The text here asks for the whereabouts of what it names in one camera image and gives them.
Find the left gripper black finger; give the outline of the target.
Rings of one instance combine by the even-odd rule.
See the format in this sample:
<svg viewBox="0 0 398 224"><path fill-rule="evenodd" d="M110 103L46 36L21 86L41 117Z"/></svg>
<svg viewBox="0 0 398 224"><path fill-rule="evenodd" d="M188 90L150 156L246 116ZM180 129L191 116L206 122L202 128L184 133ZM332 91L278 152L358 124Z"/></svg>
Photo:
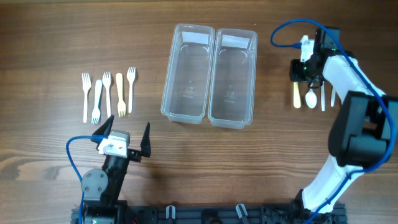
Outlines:
<svg viewBox="0 0 398 224"><path fill-rule="evenodd" d="M141 156L150 157L151 156L151 146L150 146L150 122L147 122L142 140L141 140Z"/></svg>
<svg viewBox="0 0 398 224"><path fill-rule="evenodd" d="M92 134L92 138L91 141L95 142L95 143L100 143L101 136L105 136L108 137L111 129L112 129L112 125L113 125L113 121L114 121L114 115L111 115L93 134Z"/></svg>

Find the white plastic spoon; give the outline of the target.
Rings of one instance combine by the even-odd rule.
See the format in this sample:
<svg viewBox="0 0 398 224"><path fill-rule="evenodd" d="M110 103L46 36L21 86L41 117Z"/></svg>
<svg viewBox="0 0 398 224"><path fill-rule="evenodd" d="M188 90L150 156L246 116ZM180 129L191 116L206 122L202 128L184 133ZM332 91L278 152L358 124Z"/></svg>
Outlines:
<svg viewBox="0 0 398 224"><path fill-rule="evenodd" d="M335 105L335 97L336 97L336 90L335 90L335 87L332 87L331 98L330 98L330 106L331 107L334 107L334 105Z"/></svg>
<svg viewBox="0 0 398 224"><path fill-rule="evenodd" d="M314 93L313 89L309 89L308 92L305 94L305 101L309 108L314 109L317 105L317 96Z"/></svg>
<svg viewBox="0 0 398 224"><path fill-rule="evenodd" d="M325 111L325 82L322 82L320 93L321 109Z"/></svg>

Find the yellow plastic spoon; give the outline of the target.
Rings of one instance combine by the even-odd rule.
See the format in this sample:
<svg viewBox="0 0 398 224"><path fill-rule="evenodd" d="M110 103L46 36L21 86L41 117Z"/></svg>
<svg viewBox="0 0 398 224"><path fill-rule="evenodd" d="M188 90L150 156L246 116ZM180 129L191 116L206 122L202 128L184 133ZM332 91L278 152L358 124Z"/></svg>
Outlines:
<svg viewBox="0 0 398 224"><path fill-rule="evenodd" d="M293 104L294 104L294 108L300 108L302 105L298 82L293 82Z"/></svg>

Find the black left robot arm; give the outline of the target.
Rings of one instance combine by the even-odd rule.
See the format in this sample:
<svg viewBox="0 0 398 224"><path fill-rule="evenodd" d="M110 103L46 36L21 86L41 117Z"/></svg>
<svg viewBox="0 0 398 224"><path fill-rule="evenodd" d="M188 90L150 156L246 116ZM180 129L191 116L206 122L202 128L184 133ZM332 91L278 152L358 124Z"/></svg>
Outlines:
<svg viewBox="0 0 398 224"><path fill-rule="evenodd" d="M106 156L100 169L89 170L81 178L83 193L77 223L137 223L125 200L119 199L131 161L150 157L150 124L146 124L141 149L130 149L130 134L112 128L110 116L91 136L99 154Z"/></svg>

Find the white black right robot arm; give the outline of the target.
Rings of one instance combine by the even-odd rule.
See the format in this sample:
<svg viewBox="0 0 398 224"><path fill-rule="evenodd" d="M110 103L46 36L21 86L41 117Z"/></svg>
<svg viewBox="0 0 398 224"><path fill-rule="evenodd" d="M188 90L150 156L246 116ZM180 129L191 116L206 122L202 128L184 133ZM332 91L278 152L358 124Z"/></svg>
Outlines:
<svg viewBox="0 0 398 224"><path fill-rule="evenodd" d="M293 82L329 82L341 100L328 137L328 159L301 194L304 209L314 213L331 212L358 177L389 160L390 125L397 124L397 98L372 84L354 55L338 48L339 35L338 29L318 28L314 39L303 36L301 56L290 63Z"/></svg>

